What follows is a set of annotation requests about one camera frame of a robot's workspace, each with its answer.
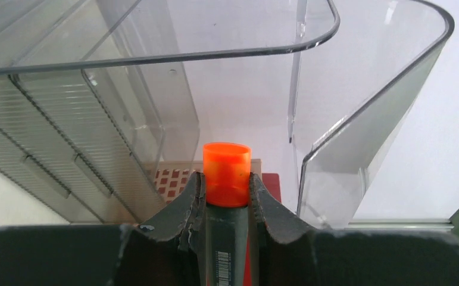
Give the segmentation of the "clear grey drawer organizer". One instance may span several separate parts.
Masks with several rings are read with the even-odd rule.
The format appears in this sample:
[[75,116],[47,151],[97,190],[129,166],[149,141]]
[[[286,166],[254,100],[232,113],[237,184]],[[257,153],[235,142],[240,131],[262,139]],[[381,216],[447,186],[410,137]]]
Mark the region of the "clear grey drawer organizer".
[[231,142],[346,227],[454,27],[430,1],[0,1],[0,226],[144,222],[159,162]]

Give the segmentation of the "black highlighter orange cap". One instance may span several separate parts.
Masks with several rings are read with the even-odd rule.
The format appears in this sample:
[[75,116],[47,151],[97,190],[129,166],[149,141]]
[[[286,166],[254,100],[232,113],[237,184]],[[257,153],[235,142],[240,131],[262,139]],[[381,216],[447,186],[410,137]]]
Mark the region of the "black highlighter orange cap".
[[229,142],[203,147],[209,285],[243,285],[248,240],[251,149]]

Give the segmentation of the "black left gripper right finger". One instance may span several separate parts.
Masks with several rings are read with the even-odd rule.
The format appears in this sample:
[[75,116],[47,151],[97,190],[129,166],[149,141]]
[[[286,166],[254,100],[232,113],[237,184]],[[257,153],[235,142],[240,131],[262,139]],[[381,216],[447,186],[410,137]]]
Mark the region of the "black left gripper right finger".
[[438,231],[318,229],[249,179],[253,285],[459,285],[459,239]]

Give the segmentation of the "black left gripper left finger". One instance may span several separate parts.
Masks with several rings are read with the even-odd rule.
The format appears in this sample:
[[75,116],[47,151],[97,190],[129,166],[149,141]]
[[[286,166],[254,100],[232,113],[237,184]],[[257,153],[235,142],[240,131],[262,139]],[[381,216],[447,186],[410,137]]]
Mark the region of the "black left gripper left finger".
[[205,178],[139,225],[0,227],[0,285],[205,285]]

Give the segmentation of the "red folder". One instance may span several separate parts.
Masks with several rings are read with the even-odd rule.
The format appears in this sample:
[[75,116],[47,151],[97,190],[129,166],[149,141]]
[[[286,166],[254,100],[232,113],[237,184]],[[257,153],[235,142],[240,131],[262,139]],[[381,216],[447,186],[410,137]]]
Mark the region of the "red folder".
[[[266,186],[269,193],[278,201],[282,202],[280,190],[280,178],[278,173],[262,173],[261,180]],[[243,286],[252,286],[251,273],[251,251],[250,251],[250,231],[248,231],[248,239],[246,245],[246,260],[245,272],[243,277]]]

